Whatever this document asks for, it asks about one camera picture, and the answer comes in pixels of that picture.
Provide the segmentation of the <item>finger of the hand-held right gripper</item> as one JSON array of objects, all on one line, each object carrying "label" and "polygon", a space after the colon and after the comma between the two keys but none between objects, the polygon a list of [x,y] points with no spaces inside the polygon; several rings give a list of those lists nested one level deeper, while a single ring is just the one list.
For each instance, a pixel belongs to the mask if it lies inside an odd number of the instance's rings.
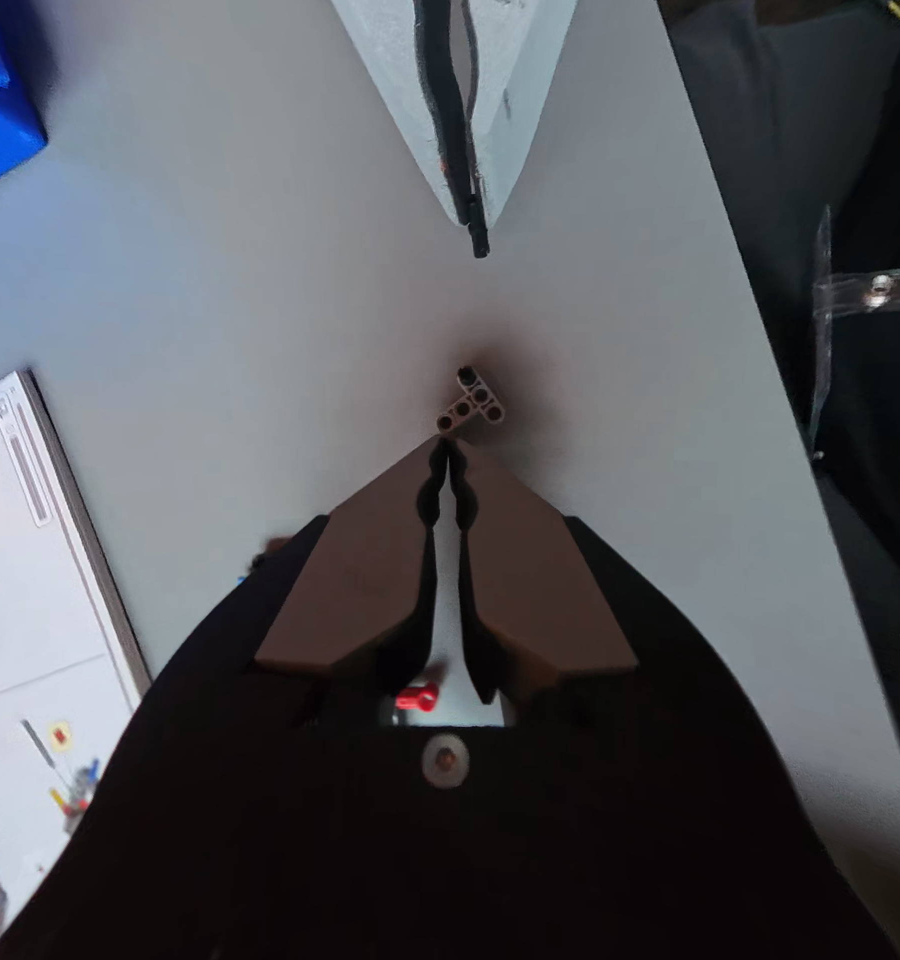
[{"label": "finger of the hand-held right gripper", "polygon": [[467,226],[467,120],[452,63],[450,3],[332,4],[434,195],[453,222]]},{"label": "finger of the hand-held right gripper", "polygon": [[488,228],[527,161],[576,7],[576,1],[463,2],[471,167]]}]

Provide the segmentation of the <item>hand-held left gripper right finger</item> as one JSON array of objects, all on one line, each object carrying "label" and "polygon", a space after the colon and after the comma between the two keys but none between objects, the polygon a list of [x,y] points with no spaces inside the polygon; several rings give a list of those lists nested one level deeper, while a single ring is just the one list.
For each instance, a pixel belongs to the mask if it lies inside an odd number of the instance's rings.
[{"label": "hand-held left gripper right finger", "polygon": [[501,462],[447,441],[461,644],[480,702],[636,670],[638,657],[561,512]]}]

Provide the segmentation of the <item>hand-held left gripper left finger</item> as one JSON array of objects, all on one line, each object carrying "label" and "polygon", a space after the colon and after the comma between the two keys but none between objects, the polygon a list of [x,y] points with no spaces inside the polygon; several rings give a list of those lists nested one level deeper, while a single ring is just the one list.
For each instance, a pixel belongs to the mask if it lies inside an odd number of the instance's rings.
[{"label": "hand-held left gripper left finger", "polygon": [[435,527],[449,443],[434,436],[332,510],[254,666],[376,701],[430,657]]}]

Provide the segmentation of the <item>lego engine frame assembly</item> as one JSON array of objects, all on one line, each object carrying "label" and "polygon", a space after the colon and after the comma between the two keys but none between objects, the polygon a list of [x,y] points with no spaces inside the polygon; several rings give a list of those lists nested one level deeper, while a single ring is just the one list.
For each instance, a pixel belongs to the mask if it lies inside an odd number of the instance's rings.
[{"label": "lego engine frame assembly", "polygon": [[[288,545],[291,539],[291,536],[274,536],[268,539],[264,547],[252,558],[237,583],[245,582],[253,572],[261,569],[266,561]],[[432,714],[440,701],[448,671],[448,655],[438,654],[435,659],[425,665],[422,673],[402,688],[395,697],[384,698],[381,702],[379,723],[387,727],[407,727],[411,726],[418,716]]]}]

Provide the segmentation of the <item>grey T-shaped lego beam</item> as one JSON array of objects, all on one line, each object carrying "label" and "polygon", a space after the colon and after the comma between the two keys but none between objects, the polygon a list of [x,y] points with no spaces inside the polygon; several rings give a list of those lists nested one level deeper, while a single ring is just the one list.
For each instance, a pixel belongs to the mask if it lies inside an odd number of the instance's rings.
[{"label": "grey T-shaped lego beam", "polygon": [[456,383],[460,396],[435,419],[439,434],[454,434],[475,419],[480,419],[492,426],[504,423],[506,419],[504,404],[486,378],[483,378],[474,366],[460,366],[456,371]]}]

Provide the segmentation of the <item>lego instruction booklet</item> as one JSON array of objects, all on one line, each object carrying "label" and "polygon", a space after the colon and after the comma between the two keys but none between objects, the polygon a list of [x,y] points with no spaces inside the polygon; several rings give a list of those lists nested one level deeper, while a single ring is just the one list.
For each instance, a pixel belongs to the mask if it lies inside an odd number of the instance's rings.
[{"label": "lego instruction booklet", "polygon": [[151,684],[29,370],[0,379],[0,935],[55,865]]}]

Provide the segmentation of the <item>clear plastic badge holder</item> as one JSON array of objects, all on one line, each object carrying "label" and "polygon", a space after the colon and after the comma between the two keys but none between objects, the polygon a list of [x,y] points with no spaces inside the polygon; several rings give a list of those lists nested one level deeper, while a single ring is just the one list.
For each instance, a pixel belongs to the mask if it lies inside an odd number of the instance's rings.
[{"label": "clear plastic badge holder", "polygon": [[833,325],[857,315],[900,312],[900,269],[835,272],[832,269],[832,213],[826,204],[816,228],[811,332],[813,382],[806,425],[806,445],[812,464],[822,462],[818,435],[832,384]]}]

